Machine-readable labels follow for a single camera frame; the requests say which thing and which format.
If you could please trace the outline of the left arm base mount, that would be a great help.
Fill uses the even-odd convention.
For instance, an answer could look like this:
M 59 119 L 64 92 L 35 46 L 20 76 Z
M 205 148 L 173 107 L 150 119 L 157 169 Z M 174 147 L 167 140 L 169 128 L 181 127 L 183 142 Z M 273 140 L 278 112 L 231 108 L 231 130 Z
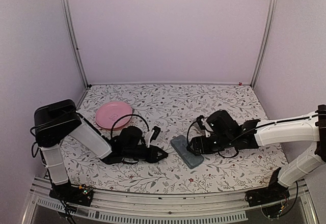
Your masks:
M 72 203 L 86 207 L 91 206 L 93 187 L 90 185 L 73 186 L 70 181 L 61 185 L 51 184 L 49 196 L 65 203 Z

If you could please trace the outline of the grey glasses case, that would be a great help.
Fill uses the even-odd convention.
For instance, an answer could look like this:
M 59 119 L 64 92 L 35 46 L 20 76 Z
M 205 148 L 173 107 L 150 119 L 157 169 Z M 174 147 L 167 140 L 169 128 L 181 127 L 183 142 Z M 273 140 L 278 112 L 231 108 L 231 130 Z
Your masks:
M 194 125 L 194 128 L 195 128 L 195 131 L 196 131 L 197 133 L 204 134 L 204 130 L 202 130 L 202 129 L 198 126 L 198 124 L 195 124 L 195 125 Z

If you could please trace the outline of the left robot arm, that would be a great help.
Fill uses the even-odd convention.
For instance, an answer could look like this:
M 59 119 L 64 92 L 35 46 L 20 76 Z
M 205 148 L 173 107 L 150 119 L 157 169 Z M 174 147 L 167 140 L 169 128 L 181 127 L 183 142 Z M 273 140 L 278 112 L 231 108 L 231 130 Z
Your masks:
M 105 164 L 145 161 L 157 163 L 168 157 L 168 153 L 152 145 L 160 134 L 155 126 L 143 133 L 135 126 L 123 128 L 119 135 L 106 137 L 97 130 L 84 116 L 77 112 L 71 99 L 40 107 L 34 112 L 34 126 L 30 129 L 35 143 L 41 151 L 45 167 L 55 190 L 64 200 L 70 201 L 76 191 L 69 184 L 70 180 L 64 165 L 59 144 L 66 137 L 71 137 L 89 149 Z

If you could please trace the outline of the blue glasses case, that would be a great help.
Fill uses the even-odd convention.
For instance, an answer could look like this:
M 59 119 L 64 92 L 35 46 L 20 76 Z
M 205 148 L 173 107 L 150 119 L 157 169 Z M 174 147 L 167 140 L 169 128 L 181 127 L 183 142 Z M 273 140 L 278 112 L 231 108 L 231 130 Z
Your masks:
M 189 169 L 194 169 L 203 163 L 204 157 L 202 155 L 196 156 L 186 148 L 187 141 L 184 135 L 171 139 L 170 144 Z

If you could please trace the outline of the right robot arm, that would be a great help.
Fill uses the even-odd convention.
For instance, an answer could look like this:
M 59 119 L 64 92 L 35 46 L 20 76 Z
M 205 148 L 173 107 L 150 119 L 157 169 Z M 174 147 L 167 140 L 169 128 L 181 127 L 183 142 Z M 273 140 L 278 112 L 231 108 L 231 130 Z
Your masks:
M 275 201 L 295 181 L 325 164 L 325 105 L 306 115 L 280 120 L 247 120 L 239 125 L 226 110 L 218 110 L 195 121 L 204 136 L 187 140 L 187 150 L 207 155 L 234 148 L 236 152 L 258 149 L 272 144 L 311 142 L 295 160 L 275 170 L 263 197 Z

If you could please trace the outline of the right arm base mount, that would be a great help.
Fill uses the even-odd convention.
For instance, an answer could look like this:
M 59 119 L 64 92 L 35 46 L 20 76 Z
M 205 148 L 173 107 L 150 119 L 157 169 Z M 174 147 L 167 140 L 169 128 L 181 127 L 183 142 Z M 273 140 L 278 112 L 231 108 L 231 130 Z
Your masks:
M 284 203 L 277 204 L 275 207 L 262 208 L 264 216 L 270 219 L 279 218 L 286 214 L 285 209 L 290 197 L 288 187 L 284 187 L 278 183 L 278 174 L 280 170 L 281 168 L 279 167 L 272 173 L 267 187 L 248 190 L 245 192 L 244 196 L 245 201 L 248 202 L 250 207 L 284 200 Z

